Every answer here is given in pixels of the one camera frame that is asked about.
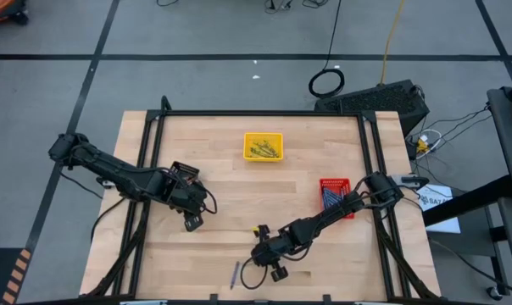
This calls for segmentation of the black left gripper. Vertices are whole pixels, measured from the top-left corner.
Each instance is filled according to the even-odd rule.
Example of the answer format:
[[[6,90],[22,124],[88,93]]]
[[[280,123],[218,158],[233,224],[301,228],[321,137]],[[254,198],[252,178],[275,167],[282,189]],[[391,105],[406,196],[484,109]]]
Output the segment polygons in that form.
[[[179,213],[200,214],[204,210],[206,198],[207,192],[203,184],[199,180],[195,180],[187,186],[177,186],[171,192],[167,204]],[[188,232],[192,232],[203,225],[203,218],[201,215],[188,215],[185,217],[184,225]]]

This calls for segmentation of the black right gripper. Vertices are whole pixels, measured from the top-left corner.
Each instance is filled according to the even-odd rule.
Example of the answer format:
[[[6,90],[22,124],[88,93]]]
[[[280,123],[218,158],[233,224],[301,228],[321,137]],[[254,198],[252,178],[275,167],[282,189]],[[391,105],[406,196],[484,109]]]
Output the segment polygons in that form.
[[[251,257],[254,263],[259,267],[267,265],[278,268],[281,255],[291,249],[291,242],[286,239],[269,239],[258,243],[251,251]],[[274,282],[283,280],[288,276],[287,269],[280,267],[271,272]]]

